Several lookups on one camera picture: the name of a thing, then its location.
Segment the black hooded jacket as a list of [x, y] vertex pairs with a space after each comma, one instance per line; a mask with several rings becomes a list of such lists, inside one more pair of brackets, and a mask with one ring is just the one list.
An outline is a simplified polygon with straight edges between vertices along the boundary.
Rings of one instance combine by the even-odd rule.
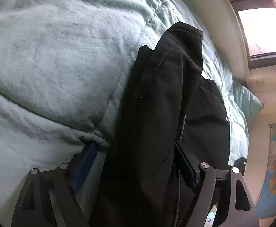
[[230, 125], [213, 80], [202, 77], [203, 33], [182, 22], [139, 49], [90, 215], [91, 226], [184, 226], [194, 192], [174, 144], [228, 169]]

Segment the light green pillow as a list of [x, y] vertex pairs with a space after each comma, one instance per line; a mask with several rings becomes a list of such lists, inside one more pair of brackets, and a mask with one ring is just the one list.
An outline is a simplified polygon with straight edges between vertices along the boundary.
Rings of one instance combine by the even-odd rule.
[[233, 98], [245, 116], [247, 127], [251, 128], [254, 121], [264, 108], [262, 103], [248, 88], [233, 80]]

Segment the wooden framed window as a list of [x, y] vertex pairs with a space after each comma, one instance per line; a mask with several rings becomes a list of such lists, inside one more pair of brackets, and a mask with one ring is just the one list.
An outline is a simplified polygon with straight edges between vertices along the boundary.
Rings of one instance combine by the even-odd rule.
[[244, 34], [249, 69], [276, 66], [276, 0], [229, 0]]

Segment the light green duvet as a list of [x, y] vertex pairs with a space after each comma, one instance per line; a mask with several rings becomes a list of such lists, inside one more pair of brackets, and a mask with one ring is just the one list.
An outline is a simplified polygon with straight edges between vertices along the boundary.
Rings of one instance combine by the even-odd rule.
[[221, 92], [229, 163], [247, 156], [233, 79], [192, 0], [0, 1], [0, 224], [10, 226], [30, 169], [53, 169], [85, 141], [108, 145], [138, 50], [176, 22], [203, 31], [203, 77]]

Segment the cream curved bed frame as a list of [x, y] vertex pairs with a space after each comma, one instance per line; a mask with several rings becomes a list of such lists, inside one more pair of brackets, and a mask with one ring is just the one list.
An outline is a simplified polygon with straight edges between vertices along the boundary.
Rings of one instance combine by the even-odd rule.
[[249, 83], [248, 56], [239, 20], [229, 0], [191, 0], [210, 31], [216, 48], [227, 58], [233, 77]]

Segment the white wall socket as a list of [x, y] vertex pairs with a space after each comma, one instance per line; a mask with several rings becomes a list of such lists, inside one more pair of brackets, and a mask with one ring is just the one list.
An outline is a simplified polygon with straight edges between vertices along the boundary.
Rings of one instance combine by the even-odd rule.
[[262, 85], [264, 85], [264, 83], [265, 83], [265, 78], [264, 77], [257, 79], [257, 85], [258, 86], [262, 86]]

